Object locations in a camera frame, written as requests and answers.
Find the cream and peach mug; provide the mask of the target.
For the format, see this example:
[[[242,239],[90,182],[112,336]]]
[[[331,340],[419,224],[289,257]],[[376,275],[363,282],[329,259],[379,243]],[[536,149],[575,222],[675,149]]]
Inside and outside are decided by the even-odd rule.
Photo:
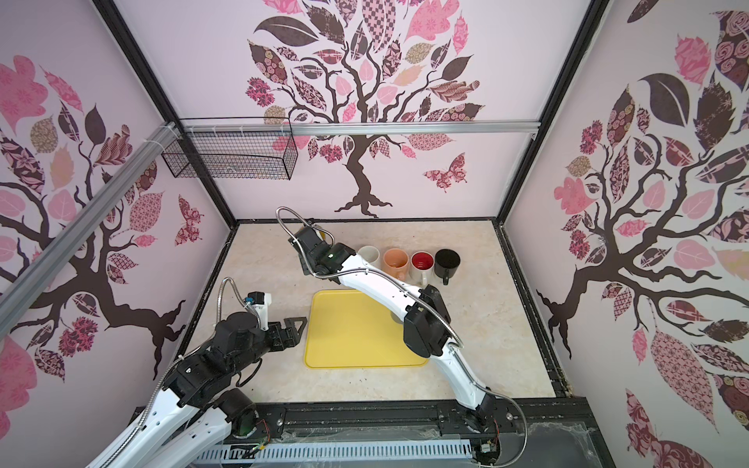
[[[409,263],[409,255],[402,249],[389,249],[382,257],[383,271],[402,282],[408,281]]]

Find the black corner frame post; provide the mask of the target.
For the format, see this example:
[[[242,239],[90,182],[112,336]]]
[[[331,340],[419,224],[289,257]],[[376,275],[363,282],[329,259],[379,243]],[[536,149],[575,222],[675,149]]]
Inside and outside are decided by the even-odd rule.
[[[175,125],[177,134],[179,135],[179,144],[183,149],[183,153],[187,157],[189,165],[193,167],[198,179],[200,179],[227,227],[230,230],[234,230],[239,224],[237,218],[228,207],[224,195],[222,195],[220,189],[218,189],[218,185],[210,177],[207,166],[198,155],[198,150],[193,144],[191,137],[187,136],[185,127],[181,124],[181,118],[177,115],[175,107],[173,107],[169,100],[163,86],[159,82],[146,56],[144,56],[144,52],[142,52],[140,45],[136,41],[132,31],[130,31],[117,5],[112,0],[93,0],[92,3],[106,27],[109,29],[109,32],[112,34],[121,52],[128,60],[132,70],[134,70],[134,73],[138,76],[142,87],[146,90],[146,93],[148,94],[148,97],[150,97],[157,112],[165,122]]]

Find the silver rail left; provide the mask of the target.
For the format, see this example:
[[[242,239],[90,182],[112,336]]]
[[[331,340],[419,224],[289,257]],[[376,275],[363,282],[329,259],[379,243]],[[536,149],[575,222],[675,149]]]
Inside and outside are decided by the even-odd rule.
[[[147,167],[179,136],[175,123],[165,123],[135,151],[133,156],[77,214],[60,234],[15,280],[1,298],[1,335],[5,337],[33,302],[68,264],[89,235],[121,200]]]

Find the silver rail back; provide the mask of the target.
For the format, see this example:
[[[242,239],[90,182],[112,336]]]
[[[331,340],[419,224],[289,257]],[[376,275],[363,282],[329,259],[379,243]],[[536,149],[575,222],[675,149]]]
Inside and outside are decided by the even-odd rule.
[[[214,124],[187,125],[185,132],[197,133],[240,133],[248,135],[260,132],[277,132],[289,136],[385,136],[385,135],[425,135],[425,134],[535,134],[540,122],[526,120],[465,121],[465,122],[397,122],[397,123],[283,123],[259,124]]]

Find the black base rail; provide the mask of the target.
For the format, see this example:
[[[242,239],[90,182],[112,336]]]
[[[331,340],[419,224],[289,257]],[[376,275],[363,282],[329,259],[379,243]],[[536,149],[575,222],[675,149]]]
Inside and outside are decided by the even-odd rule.
[[[499,436],[532,435],[558,426],[590,439],[601,431],[584,398],[519,398],[513,404],[491,402],[484,417],[470,413],[455,400],[372,401],[333,403],[260,403],[255,424],[244,438],[232,442],[267,443],[294,438],[356,435],[462,439],[489,443]]]

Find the white ribbed mug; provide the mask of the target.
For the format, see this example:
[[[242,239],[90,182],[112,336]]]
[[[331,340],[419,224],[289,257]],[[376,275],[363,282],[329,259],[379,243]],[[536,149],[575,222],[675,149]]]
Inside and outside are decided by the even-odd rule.
[[[364,263],[368,267],[381,269],[382,268],[382,257],[380,256],[380,250],[375,246],[366,245],[361,247],[357,254],[362,257]]]

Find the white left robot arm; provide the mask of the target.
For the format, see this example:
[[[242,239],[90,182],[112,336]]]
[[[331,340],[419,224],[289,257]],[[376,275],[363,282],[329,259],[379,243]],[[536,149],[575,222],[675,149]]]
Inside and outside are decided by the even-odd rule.
[[[306,317],[286,318],[264,330],[249,312],[219,321],[212,337],[171,366],[138,418],[89,465],[185,467],[231,436],[268,442],[257,405],[230,384],[264,355],[297,346],[307,323]]]

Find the small white mug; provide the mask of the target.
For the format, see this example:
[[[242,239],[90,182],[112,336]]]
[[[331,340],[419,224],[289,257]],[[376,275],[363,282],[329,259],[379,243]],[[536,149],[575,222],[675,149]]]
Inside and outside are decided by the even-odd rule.
[[[431,253],[416,252],[410,259],[410,279],[419,288],[428,286],[433,276],[435,259]]]

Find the black mug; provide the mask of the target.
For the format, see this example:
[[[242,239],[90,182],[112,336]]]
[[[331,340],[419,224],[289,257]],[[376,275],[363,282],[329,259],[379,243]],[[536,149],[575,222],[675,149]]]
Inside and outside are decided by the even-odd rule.
[[[456,251],[440,249],[434,255],[434,274],[442,281],[444,286],[448,286],[458,267],[460,267],[460,263],[461,258]]]

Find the black right corner post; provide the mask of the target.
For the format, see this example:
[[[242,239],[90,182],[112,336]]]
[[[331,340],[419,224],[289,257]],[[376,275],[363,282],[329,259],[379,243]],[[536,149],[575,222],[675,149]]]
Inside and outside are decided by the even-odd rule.
[[[506,224],[525,180],[532,169],[532,165],[534,165],[534,160],[536,160],[536,156],[540,153],[540,148],[545,138],[551,131],[555,118],[573,85],[573,80],[577,76],[577,72],[604,21],[609,7],[609,0],[593,0],[589,2],[577,34],[563,61],[562,68],[557,75],[544,107],[542,107],[540,126],[530,137],[529,143],[526,145],[525,151],[521,154],[519,163],[516,165],[510,179],[505,197],[495,217],[497,225],[502,226]]]

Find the silver rail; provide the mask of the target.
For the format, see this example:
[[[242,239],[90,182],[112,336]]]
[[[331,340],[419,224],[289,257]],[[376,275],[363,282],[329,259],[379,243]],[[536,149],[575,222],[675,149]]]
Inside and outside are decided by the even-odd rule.
[[[248,135],[260,132],[277,132],[289,136],[385,136],[385,135],[425,135],[425,134],[535,134],[540,122],[526,120],[465,121],[465,122],[397,122],[397,123],[283,123],[259,124],[214,124],[187,125],[185,132],[197,133],[240,133]]]
[[[5,337],[33,302],[68,264],[89,235],[121,200],[147,167],[179,136],[175,123],[165,123],[135,151],[133,156],[77,214],[60,234],[15,280],[1,298],[1,335]]]

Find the yellow plastic tray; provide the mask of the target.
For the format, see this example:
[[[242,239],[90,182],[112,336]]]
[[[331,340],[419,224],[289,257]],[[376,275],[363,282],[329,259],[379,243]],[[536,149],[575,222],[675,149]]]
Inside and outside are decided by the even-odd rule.
[[[313,370],[422,367],[427,360],[404,342],[403,324],[357,290],[316,292],[304,364]]]

